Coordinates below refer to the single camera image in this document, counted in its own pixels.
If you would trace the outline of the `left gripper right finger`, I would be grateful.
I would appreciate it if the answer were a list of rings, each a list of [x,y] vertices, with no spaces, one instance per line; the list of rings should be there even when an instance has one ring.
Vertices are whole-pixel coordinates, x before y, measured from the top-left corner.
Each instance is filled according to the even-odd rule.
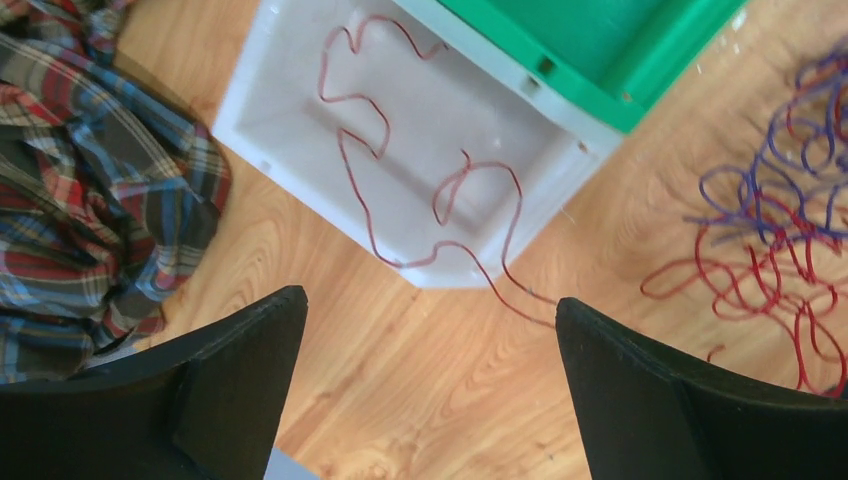
[[[775,386],[575,298],[556,333],[595,479],[843,479],[847,402]]]

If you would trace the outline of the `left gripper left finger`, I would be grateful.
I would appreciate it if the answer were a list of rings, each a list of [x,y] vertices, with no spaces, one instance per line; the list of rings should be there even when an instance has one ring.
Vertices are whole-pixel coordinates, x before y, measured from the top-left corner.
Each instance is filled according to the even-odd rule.
[[[307,321],[286,286],[62,381],[1,389],[5,479],[260,479]]]

